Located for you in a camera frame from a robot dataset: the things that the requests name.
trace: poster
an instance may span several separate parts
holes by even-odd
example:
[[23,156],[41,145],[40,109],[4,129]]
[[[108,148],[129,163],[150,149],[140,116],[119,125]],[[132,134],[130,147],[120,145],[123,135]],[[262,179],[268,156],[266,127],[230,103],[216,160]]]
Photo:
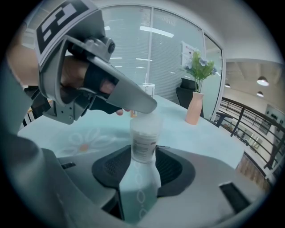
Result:
[[189,59],[192,59],[193,52],[196,50],[196,48],[193,48],[191,45],[186,44],[184,41],[181,42],[182,44],[182,66],[184,66]]

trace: wall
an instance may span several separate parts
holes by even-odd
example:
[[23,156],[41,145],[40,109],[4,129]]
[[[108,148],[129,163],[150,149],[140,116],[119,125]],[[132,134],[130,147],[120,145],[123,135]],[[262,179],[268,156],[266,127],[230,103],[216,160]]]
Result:
[[152,6],[174,13],[191,21],[198,27],[202,28],[210,37],[221,47],[224,47],[225,40],[221,29],[217,24],[213,24],[211,19],[200,14],[202,8],[197,7],[196,2],[189,2],[188,6],[183,5],[183,1],[177,0],[92,0],[98,7],[111,6],[116,4],[141,4]]
[[199,0],[199,5],[212,15],[225,39],[227,61],[262,60],[284,63],[283,57],[256,13],[243,1]]
[[246,106],[249,106],[255,109],[256,111],[261,112],[262,114],[266,113],[266,108],[268,104],[271,105],[272,107],[276,107],[275,104],[272,104],[263,98],[243,93],[238,90],[233,90],[227,87],[225,87],[224,89],[223,97],[237,101]]

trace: light blue table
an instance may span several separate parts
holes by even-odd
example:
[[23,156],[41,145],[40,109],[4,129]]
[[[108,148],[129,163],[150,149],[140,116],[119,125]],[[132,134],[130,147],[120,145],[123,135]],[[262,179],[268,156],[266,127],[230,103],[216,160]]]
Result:
[[[220,128],[200,118],[197,125],[185,122],[186,109],[160,96],[155,96],[155,112],[163,118],[158,145],[189,151],[219,159],[236,168],[243,148]],[[80,153],[117,150],[130,144],[130,113],[108,115],[87,111],[72,125],[40,117],[18,135],[34,141],[39,147],[53,150],[57,157]]]
[[[185,122],[186,109],[155,96],[155,112],[163,118],[163,129],[158,145],[206,155],[236,168],[243,148],[220,128],[200,118],[197,125]],[[104,155],[130,144],[130,113],[123,116],[108,115],[102,111],[88,111],[72,125],[40,117],[19,131],[19,136],[29,138],[39,147],[54,151],[59,157],[84,153]],[[131,160],[120,182],[120,198],[125,221],[136,224],[149,215],[157,203],[160,176],[152,162],[141,164]]]

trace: bottle label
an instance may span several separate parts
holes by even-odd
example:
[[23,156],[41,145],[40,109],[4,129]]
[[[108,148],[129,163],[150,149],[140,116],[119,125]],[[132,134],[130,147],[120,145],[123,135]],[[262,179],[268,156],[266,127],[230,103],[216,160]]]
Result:
[[133,159],[142,163],[150,162],[158,138],[159,135],[157,134],[140,134],[133,130],[131,144]]

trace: glass partition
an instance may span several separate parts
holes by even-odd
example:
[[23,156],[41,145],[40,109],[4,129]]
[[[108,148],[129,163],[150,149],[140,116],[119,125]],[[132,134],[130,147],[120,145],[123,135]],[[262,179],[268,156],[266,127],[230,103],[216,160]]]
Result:
[[117,6],[102,9],[106,36],[116,48],[111,64],[137,84],[146,82],[149,33],[140,30],[150,27],[151,8]]
[[149,82],[155,83],[155,94],[179,104],[175,89],[181,78],[194,80],[181,71],[182,42],[204,54],[202,30],[183,18],[154,9]]
[[214,61],[217,73],[203,81],[201,93],[203,97],[204,118],[211,119],[218,100],[222,80],[222,50],[207,36],[205,36],[206,58]]

